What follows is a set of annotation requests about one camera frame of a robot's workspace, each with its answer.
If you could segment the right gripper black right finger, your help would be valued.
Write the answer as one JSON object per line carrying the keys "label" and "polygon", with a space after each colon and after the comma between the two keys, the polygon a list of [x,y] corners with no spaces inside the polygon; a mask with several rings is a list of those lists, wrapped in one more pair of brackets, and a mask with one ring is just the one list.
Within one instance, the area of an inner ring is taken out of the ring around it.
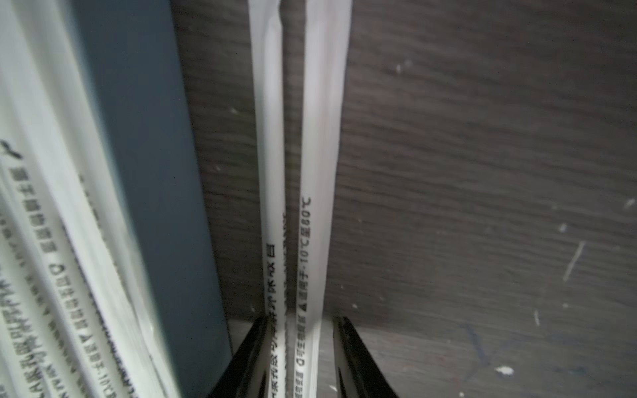
{"label": "right gripper black right finger", "polygon": [[333,356],[338,397],[398,398],[347,317],[333,317]]}

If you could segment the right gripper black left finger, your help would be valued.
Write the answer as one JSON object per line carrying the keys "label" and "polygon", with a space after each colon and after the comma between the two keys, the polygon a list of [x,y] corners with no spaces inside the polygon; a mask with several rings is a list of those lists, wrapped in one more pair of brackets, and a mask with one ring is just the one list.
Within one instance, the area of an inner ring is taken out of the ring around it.
{"label": "right gripper black left finger", "polygon": [[271,317],[253,323],[208,398],[261,398],[270,373]]}

